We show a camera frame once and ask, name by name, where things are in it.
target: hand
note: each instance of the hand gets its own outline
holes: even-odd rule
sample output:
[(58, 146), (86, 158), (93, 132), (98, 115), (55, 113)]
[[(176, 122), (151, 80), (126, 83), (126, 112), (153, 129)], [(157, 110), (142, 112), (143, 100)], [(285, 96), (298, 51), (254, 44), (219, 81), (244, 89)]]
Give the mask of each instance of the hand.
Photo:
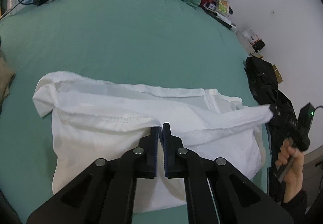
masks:
[(298, 149), (292, 148), (288, 139), (285, 139), (278, 153), (278, 160), (275, 162), (276, 167), (286, 165), (289, 156), (293, 156), (294, 162), (283, 179), (286, 182), (284, 203), (289, 202), (302, 189), (304, 165), (304, 154)]

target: mattress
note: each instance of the mattress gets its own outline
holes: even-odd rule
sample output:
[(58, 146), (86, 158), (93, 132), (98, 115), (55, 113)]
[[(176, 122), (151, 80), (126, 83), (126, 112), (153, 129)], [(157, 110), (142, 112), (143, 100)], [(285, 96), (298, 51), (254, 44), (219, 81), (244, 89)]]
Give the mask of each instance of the mattress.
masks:
[[(0, 116), (0, 187), (25, 222), (52, 196), (51, 115), (40, 118), (38, 80), (59, 70), (165, 88), (217, 88), (255, 106), (235, 34), (180, 0), (54, 0), (0, 21), (1, 51), (17, 73)], [(267, 190), (266, 164), (254, 183)], [(185, 206), (136, 214), (133, 223), (187, 223)]]

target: black sleeve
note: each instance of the black sleeve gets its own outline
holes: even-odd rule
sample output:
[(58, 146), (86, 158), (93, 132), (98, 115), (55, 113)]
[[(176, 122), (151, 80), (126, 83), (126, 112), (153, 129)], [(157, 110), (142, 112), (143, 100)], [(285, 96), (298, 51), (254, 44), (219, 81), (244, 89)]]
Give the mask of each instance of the black sleeve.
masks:
[(298, 224), (301, 218), (304, 217), (307, 207), (306, 191), (301, 190), (290, 202), (282, 202), (281, 206), (292, 216), (294, 224)]

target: brown fabric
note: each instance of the brown fabric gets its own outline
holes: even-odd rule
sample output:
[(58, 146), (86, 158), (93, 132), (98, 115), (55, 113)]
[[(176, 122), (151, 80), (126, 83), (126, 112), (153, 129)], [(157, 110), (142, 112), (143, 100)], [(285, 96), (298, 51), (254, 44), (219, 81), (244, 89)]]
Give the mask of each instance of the brown fabric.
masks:
[(0, 105), (9, 95), (9, 84), (14, 78), (15, 73), (5, 63), (4, 58), (0, 57)]

